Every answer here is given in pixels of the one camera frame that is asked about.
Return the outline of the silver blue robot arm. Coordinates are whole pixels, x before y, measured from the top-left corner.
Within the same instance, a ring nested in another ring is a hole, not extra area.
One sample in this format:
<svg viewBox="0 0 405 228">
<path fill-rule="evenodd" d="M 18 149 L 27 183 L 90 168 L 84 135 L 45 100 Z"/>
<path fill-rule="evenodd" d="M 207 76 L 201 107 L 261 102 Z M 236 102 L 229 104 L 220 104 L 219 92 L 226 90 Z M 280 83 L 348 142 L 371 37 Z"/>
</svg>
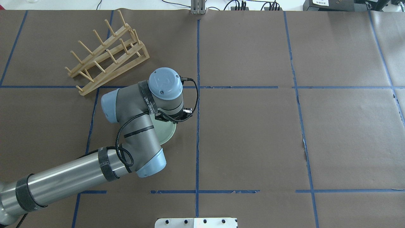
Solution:
<svg viewBox="0 0 405 228">
<path fill-rule="evenodd" d="M 129 173 L 145 178 L 163 170 L 166 159 L 152 118 L 178 123 L 192 116 L 194 110 L 184 108 L 186 81 L 193 79 L 162 67 L 154 70 L 148 80 L 103 95 L 100 103 L 107 120 L 120 124 L 114 145 L 13 183 L 2 182 L 1 227 Z"/>
</svg>

